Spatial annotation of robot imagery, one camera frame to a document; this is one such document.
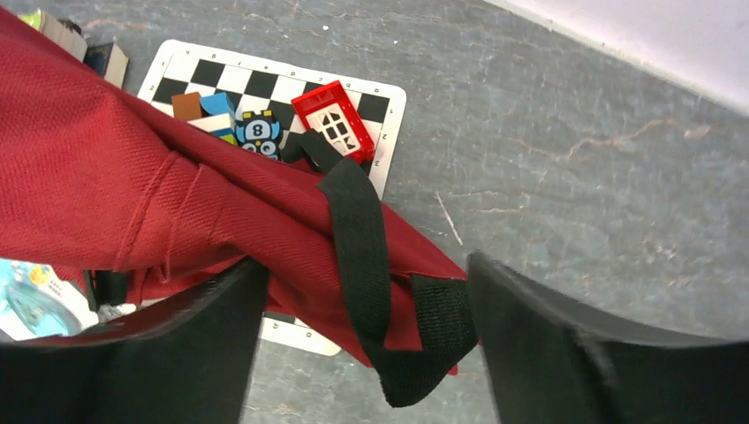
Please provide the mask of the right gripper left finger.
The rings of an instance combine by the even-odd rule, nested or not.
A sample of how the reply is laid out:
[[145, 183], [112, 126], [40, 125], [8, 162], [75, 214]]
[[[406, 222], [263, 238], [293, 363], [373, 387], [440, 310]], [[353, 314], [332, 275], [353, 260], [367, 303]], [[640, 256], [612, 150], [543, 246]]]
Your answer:
[[268, 280], [245, 258], [77, 336], [3, 344], [2, 422], [239, 422]]

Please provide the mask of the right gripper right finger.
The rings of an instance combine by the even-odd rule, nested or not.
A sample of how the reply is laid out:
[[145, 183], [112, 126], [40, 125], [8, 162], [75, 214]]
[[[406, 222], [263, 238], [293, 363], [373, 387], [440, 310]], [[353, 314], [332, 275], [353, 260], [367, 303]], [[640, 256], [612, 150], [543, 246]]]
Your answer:
[[748, 343], [635, 322], [467, 259], [502, 423], [745, 423]]

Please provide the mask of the red student backpack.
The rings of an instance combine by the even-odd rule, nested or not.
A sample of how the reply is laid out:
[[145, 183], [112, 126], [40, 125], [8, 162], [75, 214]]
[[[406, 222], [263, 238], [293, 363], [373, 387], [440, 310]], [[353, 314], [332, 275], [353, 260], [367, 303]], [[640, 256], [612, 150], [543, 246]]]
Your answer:
[[1, 13], [1, 255], [129, 303], [242, 257], [293, 314], [414, 405], [478, 338], [465, 272], [345, 158], [311, 172], [246, 152], [103, 80]]

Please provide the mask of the green treehouse book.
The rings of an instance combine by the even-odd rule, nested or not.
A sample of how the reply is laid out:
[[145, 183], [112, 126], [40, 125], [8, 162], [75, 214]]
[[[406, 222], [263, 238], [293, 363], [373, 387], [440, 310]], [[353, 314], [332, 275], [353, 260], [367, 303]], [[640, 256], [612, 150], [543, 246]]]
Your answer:
[[40, 34], [44, 34], [80, 62], [83, 61], [88, 46], [77, 24], [69, 19], [58, 19], [42, 9], [20, 14], [18, 18]]

